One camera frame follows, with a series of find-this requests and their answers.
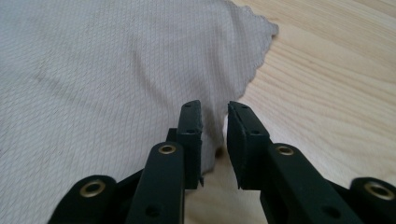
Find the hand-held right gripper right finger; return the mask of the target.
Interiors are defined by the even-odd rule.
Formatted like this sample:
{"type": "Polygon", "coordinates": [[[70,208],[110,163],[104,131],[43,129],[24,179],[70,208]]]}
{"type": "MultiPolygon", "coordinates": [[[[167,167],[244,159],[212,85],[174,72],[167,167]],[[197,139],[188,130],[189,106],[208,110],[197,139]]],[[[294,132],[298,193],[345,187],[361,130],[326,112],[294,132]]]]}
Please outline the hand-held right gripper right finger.
{"type": "Polygon", "coordinates": [[[252,109],[228,103],[227,148],[243,190],[258,190],[269,224],[362,224],[296,147],[274,143],[252,109]]]}

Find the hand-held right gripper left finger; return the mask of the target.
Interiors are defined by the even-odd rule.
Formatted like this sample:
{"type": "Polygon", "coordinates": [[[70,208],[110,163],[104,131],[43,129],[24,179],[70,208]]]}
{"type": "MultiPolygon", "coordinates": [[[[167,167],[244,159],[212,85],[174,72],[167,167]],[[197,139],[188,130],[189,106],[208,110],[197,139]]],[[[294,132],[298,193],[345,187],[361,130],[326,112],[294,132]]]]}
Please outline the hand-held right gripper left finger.
{"type": "Polygon", "coordinates": [[[176,128],[151,149],[125,224],[184,224],[185,191],[202,183],[202,132],[201,102],[187,102],[176,128]]]}

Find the beige mesh cloth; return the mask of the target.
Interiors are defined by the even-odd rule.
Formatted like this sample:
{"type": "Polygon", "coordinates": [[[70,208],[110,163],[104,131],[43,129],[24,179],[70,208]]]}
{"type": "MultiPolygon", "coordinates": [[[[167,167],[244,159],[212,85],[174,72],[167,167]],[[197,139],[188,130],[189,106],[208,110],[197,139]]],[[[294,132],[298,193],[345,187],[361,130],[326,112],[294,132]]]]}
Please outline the beige mesh cloth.
{"type": "Polygon", "coordinates": [[[80,179],[140,170],[189,101],[210,170],[277,32],[229,0],[0,0],[0,224],[46,224],[80,179]]]}

